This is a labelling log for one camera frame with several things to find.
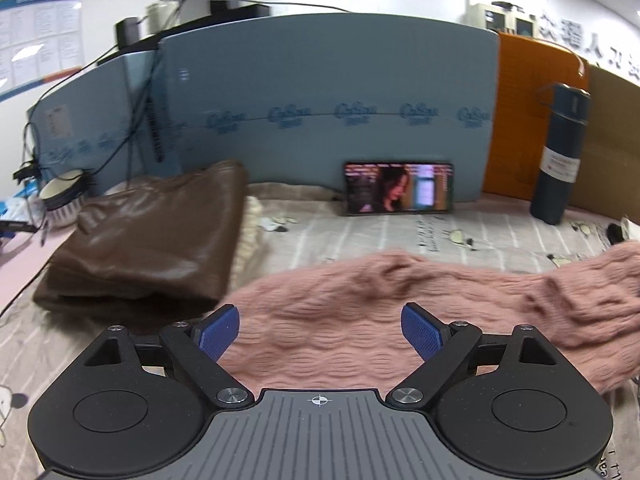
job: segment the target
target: dark blue thermos bottle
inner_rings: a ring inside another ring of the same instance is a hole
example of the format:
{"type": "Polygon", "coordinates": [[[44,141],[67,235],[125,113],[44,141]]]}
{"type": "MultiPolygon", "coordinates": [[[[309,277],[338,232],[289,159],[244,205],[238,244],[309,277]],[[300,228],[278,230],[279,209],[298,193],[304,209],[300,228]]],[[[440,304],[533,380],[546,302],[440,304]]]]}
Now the dark blue thermos bottle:
{"type": "Polygon", "coordinates": [[[549,130],[530,211],[535,218],[557,225],[578,176],[591,96],[565,84],[553,88],[549,130]]]}

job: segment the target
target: crosshair marking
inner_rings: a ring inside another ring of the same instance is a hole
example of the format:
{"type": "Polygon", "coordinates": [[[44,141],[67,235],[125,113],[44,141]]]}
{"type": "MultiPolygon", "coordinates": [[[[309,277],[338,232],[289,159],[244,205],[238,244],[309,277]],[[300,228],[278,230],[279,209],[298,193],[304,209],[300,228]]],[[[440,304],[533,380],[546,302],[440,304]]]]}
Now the crosshair marking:
{"type": "Polygon", "coordinates": [[[331,399],[327,399],[325,396],[318,395],[313,399],[309,399],[309,402],[314,403],[316,406],[324,406],[326,403],[331,402],[331,399]]]}

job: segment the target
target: pink surface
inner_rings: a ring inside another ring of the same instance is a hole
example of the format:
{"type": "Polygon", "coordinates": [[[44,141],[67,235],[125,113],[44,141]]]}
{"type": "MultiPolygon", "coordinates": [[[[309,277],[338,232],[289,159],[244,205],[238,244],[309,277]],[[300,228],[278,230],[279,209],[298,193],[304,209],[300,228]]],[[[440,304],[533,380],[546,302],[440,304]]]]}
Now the pink surface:
{"type": "Polygon", "coordinates": [[[0,312],[40,272],[73,230],[68,227],[50,232],[43,247],[41,233],[18,233],[0,249],[0,312]]]}
{"type": "Polygon", "coordinates": [[[272,274],[227,303],[242,327],[220,365],[261,388],[378,388],[422,360],[405,341],[409,301],[486,333],[538,327],[600,392],[640,372],[640,243],[626,242],[545,274],[430,262],[403,251],[272,274]]]}

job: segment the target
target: paper notice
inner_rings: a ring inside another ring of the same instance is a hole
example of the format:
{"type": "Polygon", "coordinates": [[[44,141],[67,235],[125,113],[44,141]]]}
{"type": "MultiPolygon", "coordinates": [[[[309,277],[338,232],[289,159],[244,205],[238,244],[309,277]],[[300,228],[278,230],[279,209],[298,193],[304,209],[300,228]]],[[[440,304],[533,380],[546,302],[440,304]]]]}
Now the paper notice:
{"type": "Polygon", "coordinates": [[[0,11],[0,48],[11,45],[11,11],[0,11]]]}
{"type": "Polygon", "coordinates": [[[540,169],[553,178],[573,184],[578,178],[580,159],[556,153],[545,146],[540,169]]]}
{"type": "Polygon", "coordinates": [[[69,121],[69,112],[66,105],[56,106],[51,110],[44,112],[47,128],[52,139],[68,139],[73,137],[71,129],[71,121],[69,121]]]}
{"type": "Polygon", "coordinates": [[[80,44],[80,34],[64,34],[60,36],[59,48],[62,70],[82,66],[80,44]]]}
{"type": "Polygon", "coordinates": [[[27,43],[35,39],[34,9],[17,7],[11,11],[11,44],[27,43]]]}
{"type": "Polygon", "coordinates": [[[0,50],[0,94],[11,90],[14,81],[11,74],[11,50],[0,50]]]}
{"type": "MultiPolygon", "coordinates": [[[[12,58],[20,52],[24,46],[14,47],[12,50],[12,58]]],[[[14,70],[15,86],[24,85],[38,78],[38,62],[36,56],[29,56],[18,61],[12,61],[12,69],[14,70]]]]}
{"type": "Polygon", "coordinates": [[[40,77],[45,77],[60,72],[60,50],[58,38],[48,38],[42,43],[42,48],[38,51],[38,73],[40,77]]]}
{"type": "Polygon", "coordinates": [[[55,4],[39,4],[35,6],[36,35],[46,38],[58,33],[58,13],[55,4]]]}
{"type": "Polygon", "coordinates": [[[78,3],[76,0],[56,3],[59,34],[80,31],[80,9],[75,8],[78,3]]]}

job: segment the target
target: brown leather bag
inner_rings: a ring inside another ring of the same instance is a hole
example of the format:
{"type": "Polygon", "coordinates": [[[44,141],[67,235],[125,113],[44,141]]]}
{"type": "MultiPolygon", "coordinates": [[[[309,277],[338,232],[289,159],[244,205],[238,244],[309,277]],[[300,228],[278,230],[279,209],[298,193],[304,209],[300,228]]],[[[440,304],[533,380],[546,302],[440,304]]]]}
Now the brown leather bag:
{"type": "Polygon", "coordinates": [[[226,292],[246,195],[233,161],[89,200],[34,301],[54,312],[161,326],[226,292]]]}

